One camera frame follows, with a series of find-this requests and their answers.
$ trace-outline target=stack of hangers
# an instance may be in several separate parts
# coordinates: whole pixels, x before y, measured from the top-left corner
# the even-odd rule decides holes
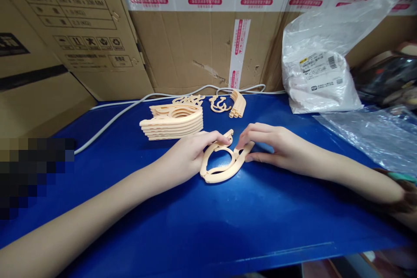
[[[203,129],[203,109],[192,103],[150,106],[153,118],[140,122],[149,140],[178,139]]]
[[[236,89],[233,89],[231,97],[232,97],[233,101],[235,102],[235,104],[233,105],[232,110],[229,113],[229,117],[230,118],[233,118],[233,117],[241,117],[242,118],[243,117],[243,112],[245,111],[245,107],[246,107],[245,98]]]

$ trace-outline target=printed symbol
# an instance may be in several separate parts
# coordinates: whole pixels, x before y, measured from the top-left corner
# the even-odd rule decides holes
[[[82,46],[83,45],[83,42],[81,41],[81,37],[70,36],[70,38],[71,38],[73,44],[75,44],[76,46]]]
[[[107,37],[97,37],[102,50],[113,50]]]
[[[94,37],[83,37],[90,50],[100,50],[99,45]]]
[[[125,48],[122,45],[120,38],[110,38],[110,42],[114,47],[114,50],[124,50]]]
[[[71,45],[71,42],[66,36],[54,36],[55,40],[58,42],[62,50],[74,50],[74,47]]]
[[[20,43],[17,43],[17,39],[15,40],[12,38],[13,34],[10,34],[11,36],[0,36],[0,47],[19,47]]]
[[[87,41],[87,45],[88,45],[88,46],[96,46],[96,43],[94,42],[94,38],[92,38],[92,37],[87,37],[87,38],[86,38],[86,41]]]

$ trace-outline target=white cable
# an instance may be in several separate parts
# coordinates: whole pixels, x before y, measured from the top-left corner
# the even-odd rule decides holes
[[[259,87],[262,87],[261,91],[251,91],[252,89],[259,88]],[[216,95],[218,95],[219,91],[224,91],[224,92],[228,92],[228,93],[231,93],[233,91],[232,88],[219,88],[219,87],[216,87],[214,85],[206,85],[206,86],[203,86],[203,87],[197,89],[196,91],[193,91],[191,93],[187,93],[187,94],[182,95],[182,96],[190,96],[194,93],[198,93],[199,91],[201,91],[205,88],[214,88],[214,89],[216,89]],[[259,84],[259,85],[252,86],[252,87],[242,89],[242,90],[238,89],[238,91],[241,92],[241,93],[242,92],[253,93],[253,94],[255,94],[255,93],[261,93],[261,94],[282,94],[282,93],[285,93],[285,91],[264,92],[264,90],[265,90],[265,85],[264,84]],[[156,99],[148,99],[151,96],[165,96],[165,97],[156,98]],[[95,109],[103,108],[103,107],[107,107],[107,106],[131,104],[127,108],[125,108],[122,111],[120,111],[119,113],[117,113],[111,120],[109,120],[107,122],[107,124],[104,125],[103,128],[100,129],[90,140],[88,140],[86,143],[84,143],[83,146],[81,146],[79,149],[75,150],[74,154],[78,154],[78,153],[84,151],[86,148],[88,148],[89,145],[91,145],[107,128],[109,128],[110,125],[113,124],[113,122],[116,119],[118,119],[122,114],[129,111],[131,108],[138,105],[139,103],[151,102],[151,101],[157,101],[157,100],[163,100],[163,99],[175,99],[175,98],[179,98],[179,97],[181,97],[181,96],[179,96],[179,95],[170,95],[170,94],[166,94],[166,93],[151,93],[151,94],[149,94],[149,95],[147,95],[147,96],[145,96],[142,99],[137,100],[137,101],[124,101],[124,102],[108,103],[108,104],[102,104],[102,105],[95,106],[95,107],[91,108],[90,110],[95,110]]]

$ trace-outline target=clear plastic bag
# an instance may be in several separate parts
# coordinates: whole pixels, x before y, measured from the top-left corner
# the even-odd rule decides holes
[[[373,0],[314,10],[286,26],[282,78],[293,113],[363,107],[344,57],[393,6],[394,0]]]
[[[372,106],[314,118],[385,169],[417,177],[417,116],[405,106]]]

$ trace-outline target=cardboard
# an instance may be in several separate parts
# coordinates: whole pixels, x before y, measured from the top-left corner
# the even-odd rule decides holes
[[[240,88],[260,83],[280,12],[130,11],[155,92],[227,87],[236,20],[250,20]],[[206,89],[203,94],[213,94]]]
[[[0,93],[0,138],[45,138],[96,105],[65,73]]]
[[[122,0],[11,1],[98,100],[127,99],[127,95],[136,99],[153,92]],[[115,85],[107,93],[103,84],[112,79]]]
[[[250,20],[239,88],[259,83],[282,90],[281,50],[285,26],[302,12],[343,5],[342,0],[126,0],[156,92],[183,94],[203,85],[228,87],[233,80],[235,25]],[[415,32],[415,8],[399,9],[348,56],[351,66]]]
[[[9,0],[0,3],[0,78],[62,64]]]

